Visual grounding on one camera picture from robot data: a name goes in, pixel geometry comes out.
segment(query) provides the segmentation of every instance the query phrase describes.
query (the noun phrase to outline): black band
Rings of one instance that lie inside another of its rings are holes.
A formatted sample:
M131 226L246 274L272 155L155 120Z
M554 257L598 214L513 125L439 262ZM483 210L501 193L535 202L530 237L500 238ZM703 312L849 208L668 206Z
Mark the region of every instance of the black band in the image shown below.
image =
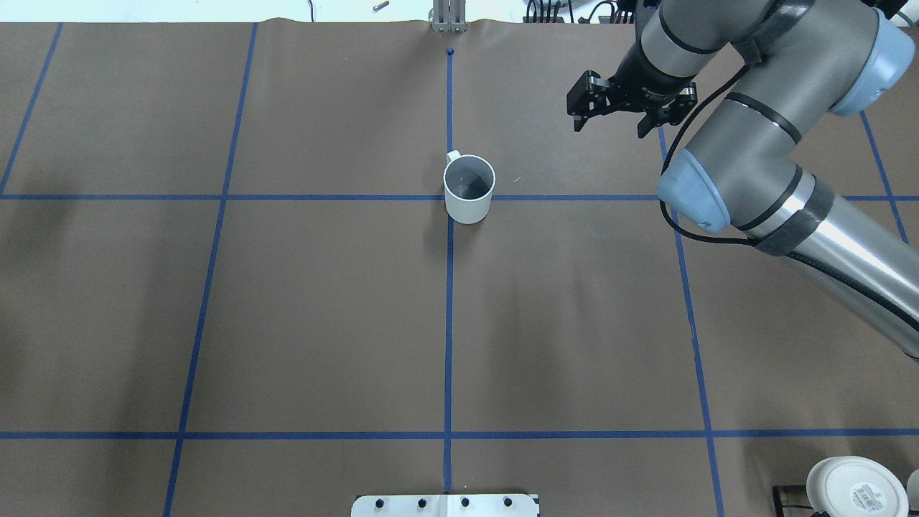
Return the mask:
M769 47L791 30L813 6L814 0L776 0L753 32L733 41L746 64L761 63Z
M791 179L791 183L785 188L785 191L782 192L781 196L778 196L776 202L772 203L765 212L761 213L759 217L755 218L753 221L744 224L743 226L737 226L737 229L745 232L751 228L756 228L763 223L766 219L772 217L773 213L778 212L778 209L782 208L782 205L785 204L785 201L788 201L791 197L791 194L795 192L795 189L798 188L798 185L801 183L801 178L804 176L804 171L801 169L801 166L795 167L795 176Z
M641 109L660 108L670 104L692 77L674 77L661 72L645 55L639 43L631 46L610 82Z
M784 257L811 236L817 226L826 219L833 208L836 193L819 178L814 180L813 193L804 203L804 208L795 212L776 231L761 240L756 249L773 257Z
M738 104L743 104L747 108L753 109L757 111L760 115L769 119L770 122L776 124L776 126L781 128L782 131L788 133L789 136L791 137L791 140L795 142L795 145L797 145L798 142L801 141L801 132L798 131L798 128L796 128L795 125L792 124L790 120L783 117L782 114L779 113L778 111L775 111L774 109L769 108L767 105L756 100L755 98L748 97L739 92L731 92L728 94L728 97L726 98L729 100L733 100L734 102L737 102Z
M664 34L667 35L667 38L670 38L670 41L675 43L677 47L683 49L684 51L692 52L694 54L713 54L719 50L719 49L711 49L711 50L700 49L699 47L694 47L690 45L689 43L686 43L685 41L680 40L674 34L674 32L670 30L670 27L667 26L667 22L664 21L664 13L662 12L662 10L658 9L657 12L658 12L657 17L658 19L661 20L661 29L664 30Z

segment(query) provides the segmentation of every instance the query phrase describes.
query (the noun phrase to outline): table surface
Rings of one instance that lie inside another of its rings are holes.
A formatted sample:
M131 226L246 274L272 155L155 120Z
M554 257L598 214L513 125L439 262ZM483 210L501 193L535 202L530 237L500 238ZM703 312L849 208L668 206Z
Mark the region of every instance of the table surface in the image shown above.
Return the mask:
M572 131L568 87L633 37L0 26L0 514L448 489L767 516L828 456L905 480L917 365L781 260L676 236L654 197L673 128ZM794 159L915 247L913 92L916 67ZM479 224L444 210L452 148L497 172Z

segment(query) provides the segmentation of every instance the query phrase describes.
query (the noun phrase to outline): white bracket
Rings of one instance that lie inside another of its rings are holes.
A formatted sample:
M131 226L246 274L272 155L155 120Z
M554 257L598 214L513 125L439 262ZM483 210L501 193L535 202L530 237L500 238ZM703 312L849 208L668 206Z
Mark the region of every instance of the white bracket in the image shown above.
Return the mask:
M434 32L466 32L466 0L434 0L431 29Z
M362 496L351 517L539 517L533 494Z

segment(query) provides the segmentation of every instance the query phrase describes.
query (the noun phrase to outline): white mug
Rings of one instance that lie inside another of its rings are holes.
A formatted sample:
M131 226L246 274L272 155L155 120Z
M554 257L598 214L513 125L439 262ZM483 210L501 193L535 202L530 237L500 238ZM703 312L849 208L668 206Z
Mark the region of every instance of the white mug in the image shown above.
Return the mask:
M916 470L906 480L906 497L910 500L910 508L919 510L919 470Z
M444 167L444 201L457 223L474 224L485 218L492 205L494 169L481 156L447 153Z

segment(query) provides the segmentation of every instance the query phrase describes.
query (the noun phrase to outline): blue joint cap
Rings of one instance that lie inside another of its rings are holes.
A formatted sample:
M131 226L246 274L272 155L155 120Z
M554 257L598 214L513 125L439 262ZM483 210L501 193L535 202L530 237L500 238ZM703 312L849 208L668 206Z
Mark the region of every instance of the blue joint cap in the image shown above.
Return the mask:
M915 44L900 28L884 17L879 9L878 36L858 79L830 112L845 117L867 108L906 73L915 55Z
M728 207L695 156L680 149L657 182L657 197L710 234L731 223Z

